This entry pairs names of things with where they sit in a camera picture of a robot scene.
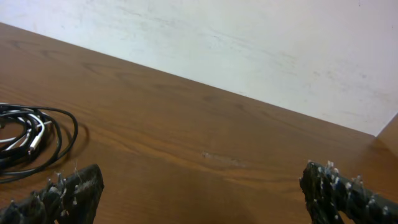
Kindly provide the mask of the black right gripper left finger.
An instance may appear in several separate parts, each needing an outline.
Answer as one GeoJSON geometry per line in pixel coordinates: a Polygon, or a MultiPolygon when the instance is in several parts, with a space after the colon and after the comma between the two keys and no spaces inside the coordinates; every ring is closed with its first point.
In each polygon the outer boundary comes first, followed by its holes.
{"type": "Polygon", "coordinates": [[[100,167],[92,164],[68,177],[57,174],[40,191],[1,209],[3,224],[93,223],[104,189],[100,167]]]}

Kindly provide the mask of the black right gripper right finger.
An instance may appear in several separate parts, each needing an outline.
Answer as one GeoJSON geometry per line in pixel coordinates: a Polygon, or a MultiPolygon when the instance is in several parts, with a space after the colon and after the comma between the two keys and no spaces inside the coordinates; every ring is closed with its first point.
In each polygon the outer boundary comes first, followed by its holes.
{"type": "Polygon", "coordinates": [[[364,187],[361,176],[347,179],[334,163],[323,166],[308,161],[299,178],[312,223],[397,224],[397,204],[364,187]]]}

